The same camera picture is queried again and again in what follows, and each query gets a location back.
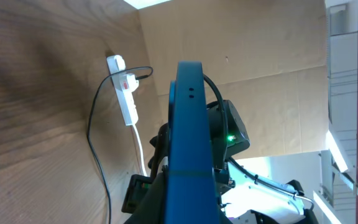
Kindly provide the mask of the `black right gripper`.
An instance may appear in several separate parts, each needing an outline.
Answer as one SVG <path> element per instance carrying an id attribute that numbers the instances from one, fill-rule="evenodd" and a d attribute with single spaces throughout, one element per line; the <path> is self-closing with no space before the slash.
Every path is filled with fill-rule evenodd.
<path id="1" fill-rule="evenodd" d="M 121 208 L 123 213 L 132 214 L 135 212 L 151 188 L 153 181 L 157 178 L 157 175 L 163 172 L 164 166 L 168 166 L 169 127 L 167 123 L 160 127 L 158 134 L 149 143 L 155 149 L 152 158 L 147 164 L 150 169 L 150 175 L 134 174 L 131 176 Z"/>

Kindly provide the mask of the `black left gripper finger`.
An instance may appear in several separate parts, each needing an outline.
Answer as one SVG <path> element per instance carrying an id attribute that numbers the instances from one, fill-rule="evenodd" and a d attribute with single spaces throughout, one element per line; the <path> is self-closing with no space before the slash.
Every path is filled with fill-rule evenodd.
<path id="1" fill-rule="evenodd" d="M 135 213 L 132 223 L 162 224 L 165 214 L 166 178 L 159 173 Z"/>

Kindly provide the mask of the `blue Samsung Galaxy smartphone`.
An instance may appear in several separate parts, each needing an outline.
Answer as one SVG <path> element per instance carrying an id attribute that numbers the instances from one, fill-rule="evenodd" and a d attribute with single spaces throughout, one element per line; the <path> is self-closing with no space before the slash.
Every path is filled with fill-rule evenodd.
<path id="1" fill-rule="evenodd" d="M 164 222 L 219 223 L 201 62 L 179 62 L 172 87 Z"/>

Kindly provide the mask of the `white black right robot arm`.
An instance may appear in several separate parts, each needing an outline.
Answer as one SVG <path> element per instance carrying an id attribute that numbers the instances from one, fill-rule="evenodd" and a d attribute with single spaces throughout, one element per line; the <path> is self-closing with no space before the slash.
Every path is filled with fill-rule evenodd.
<path id="1" fill-rule="evenodd" d="M 233 159 L 233 155 L 249 148 L 250 141 L 233 103 L 224 100 L 223 105 L 228 120 L 229 147 L 226 154 L 213 151 L 213 155 L 224 162 L 223 168 L 215 171 L 221 222 L 317 223 L 313 208 L 304 206 L 307 198 L 299 181 L 280 184 L 246 170 Z M 148 163 L 150 176 L 134 174 L 131 177 L 121 208 L 123 213 L 130 214 L 128 223 L 162 222 L 168 134 L 168 124 L 164 124 L 150 140 L 155 148 Z"/>

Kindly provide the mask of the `white power strip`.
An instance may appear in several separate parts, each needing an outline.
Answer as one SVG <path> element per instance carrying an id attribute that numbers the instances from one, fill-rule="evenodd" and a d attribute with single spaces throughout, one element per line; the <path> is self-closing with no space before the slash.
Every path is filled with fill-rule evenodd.
<path id="1" fill-rule="evenodd" d="M 138 122 L 138 113 L 136 110 L 136 105 L 134 103 L 134 98 L 131 92 L 122 91 L 119 84 L 119 75 L 126 72 L 126 65 L 124 59 L 120 55 L 109 56 L 106 59 L 108 64 L 108 69 L 110 74 L 114 75 L 111 77 L 111 80 L 116 91 L 116 96 L 121 108 L 122 116 L 126 126 L 133 126 Z"/>

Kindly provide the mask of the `white USB wall charger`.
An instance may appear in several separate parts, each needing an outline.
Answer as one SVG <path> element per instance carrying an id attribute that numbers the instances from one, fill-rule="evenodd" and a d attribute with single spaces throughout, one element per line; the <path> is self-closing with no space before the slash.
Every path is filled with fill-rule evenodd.
<path id="1" fill-rule="evenodd" d="M 133 73 L 119 75 L 119 84 L 122 91 L 134 92 L 139 87 L 139 81 Z"/>

